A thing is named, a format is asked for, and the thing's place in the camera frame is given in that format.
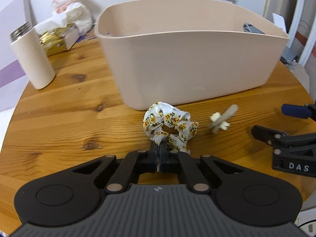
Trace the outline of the floral fabric scrunchie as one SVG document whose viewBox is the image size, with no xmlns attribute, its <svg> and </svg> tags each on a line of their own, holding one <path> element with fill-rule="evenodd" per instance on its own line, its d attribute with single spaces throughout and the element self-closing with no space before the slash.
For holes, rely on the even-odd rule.
<svg viewBox="0 0 316 237">
<path fill-rule="evenodd" d="M 142 129 L 157 146 L 162 142 L 172 151 L 189 154 L 187 145 L 199 128 L 199 123 L 191 120 L 187 111 L 182 111 L 168 103 L 157 102 L 145 112 Z"/>
</svg>

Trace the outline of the beige flower hair clip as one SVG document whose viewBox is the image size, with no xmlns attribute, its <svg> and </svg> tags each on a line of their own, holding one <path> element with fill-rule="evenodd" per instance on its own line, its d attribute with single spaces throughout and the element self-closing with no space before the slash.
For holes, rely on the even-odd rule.
<svg viewBox="0 0 316 237">
<path fill-rule="evenodd" d="M 228 119 L 233 117 L 238 110 L 238 105 L 231 105 L 224 113 L 219 112 L 213 113 L 209 118 L 211 121 L 210 128 L 212 133 L 216 133 L 219 130 L 227 130 L 230 124 L 227 122 Z"/>
</svg>

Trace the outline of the white phone stand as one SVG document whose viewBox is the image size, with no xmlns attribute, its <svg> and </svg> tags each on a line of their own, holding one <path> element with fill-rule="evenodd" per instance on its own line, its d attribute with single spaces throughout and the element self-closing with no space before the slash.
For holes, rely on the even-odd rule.
<svg viewBox="0 0 316 237">
<path fill-rule="evenodd" d="M 279 15 L 277 13 L 272 13 L 272 18 L 273 18 L 274 25 L 276 25 L 278 28 L 280 28 L 285 33 L 287 33 L 287 28 L 286 28 L 286 25 L 285 25 L 285 19 L 281 15 Z"/>
</svg>

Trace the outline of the white framed wardrobe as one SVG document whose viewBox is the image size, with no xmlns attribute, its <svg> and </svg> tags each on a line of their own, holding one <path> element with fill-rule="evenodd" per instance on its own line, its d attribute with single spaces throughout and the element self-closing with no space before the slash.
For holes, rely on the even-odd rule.
<svg viewBox="0 0 316 237">
<path fill-rule="evenodd" d="M 315 0 L 266 0 L 263 17 L 273 22 L 272 13 L 285 19 L 289 35 L 283 60 L 305 66 L 315 56 Z"/>
</svg>

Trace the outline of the beige plastic storage basket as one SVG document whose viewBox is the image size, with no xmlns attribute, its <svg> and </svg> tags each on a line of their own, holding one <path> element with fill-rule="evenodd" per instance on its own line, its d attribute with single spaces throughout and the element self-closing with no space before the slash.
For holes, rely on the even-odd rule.
<svg viewBox="0 0 316 237">
<path fill-rule="evenodd" d="M 246 33 L 250 23 L 265 34 Z M 265 84 L 289 36 L 262 16 L 214 0 L 137 0 L 106 8 L 99 38 L 123 102 L 144 110 Z"/>
</svg>

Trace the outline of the cream thermos bottle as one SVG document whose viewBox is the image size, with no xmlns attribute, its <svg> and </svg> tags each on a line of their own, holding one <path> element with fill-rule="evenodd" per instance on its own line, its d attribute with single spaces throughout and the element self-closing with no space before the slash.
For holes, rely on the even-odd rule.
<svg viewBox="0 0 316 237">
<path fill-rule="evenodd" d="M 11 48 L 33 87 L 44 89 L 56 74 L 32 25 L 24 23 L 10 34 L 10 39 Z"/>
</svg>

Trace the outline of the gold white tissue box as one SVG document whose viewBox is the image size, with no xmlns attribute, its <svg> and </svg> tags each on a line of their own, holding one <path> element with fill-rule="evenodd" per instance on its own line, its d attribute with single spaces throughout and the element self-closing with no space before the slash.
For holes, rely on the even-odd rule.
<svg viewBox="0 0 316 237">
<path fill-rule="evenodd" d="M 79 39 L 79 32 L 74 24 L 65 28 L 55 28 L 40 35 L 39 40 L 47 56 L 69 51 Z"/>
</svg>

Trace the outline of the white plush lamb toy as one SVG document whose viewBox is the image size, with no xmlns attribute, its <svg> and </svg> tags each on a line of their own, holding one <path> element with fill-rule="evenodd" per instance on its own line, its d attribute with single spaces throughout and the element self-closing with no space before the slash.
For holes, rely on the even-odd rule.
<svg viewBox="0 0 316 237">
<path fill-rule="evenodd" d="M 81 0 L 51 0 L 53 16 L 35 25 L 35 31 L 42 35 L 55 28 L 65 28 L 74 24 L 80 36 L 88 33 L 93 25 L 93 19 L 88 8 Z"/>
</svg>

